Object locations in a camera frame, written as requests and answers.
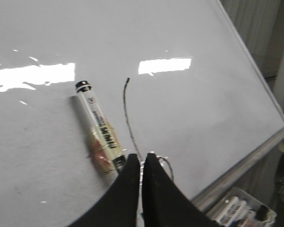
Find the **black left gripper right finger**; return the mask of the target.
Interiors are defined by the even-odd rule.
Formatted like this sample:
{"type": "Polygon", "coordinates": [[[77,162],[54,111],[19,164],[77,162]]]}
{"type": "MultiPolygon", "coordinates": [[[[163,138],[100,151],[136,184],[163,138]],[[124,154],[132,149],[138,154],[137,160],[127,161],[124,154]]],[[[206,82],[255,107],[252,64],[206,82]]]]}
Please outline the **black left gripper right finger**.
{"type": "Polygon", "coordinates": [[[144,162],[142,209],[146,227],[218,226],[177,188],[154,153],[144,162]]]}

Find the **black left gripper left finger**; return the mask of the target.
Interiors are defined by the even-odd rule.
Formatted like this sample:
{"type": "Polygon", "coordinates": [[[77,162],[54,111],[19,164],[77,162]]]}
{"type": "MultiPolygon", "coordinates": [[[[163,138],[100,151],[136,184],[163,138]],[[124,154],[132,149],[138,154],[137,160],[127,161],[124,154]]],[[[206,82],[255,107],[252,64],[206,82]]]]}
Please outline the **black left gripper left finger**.
{"type": "Polygon", "coordinates": [[[140,187],[140,162],[129,154],[124,169],[107,192],[71,227],[134,227],[140,187]]]}

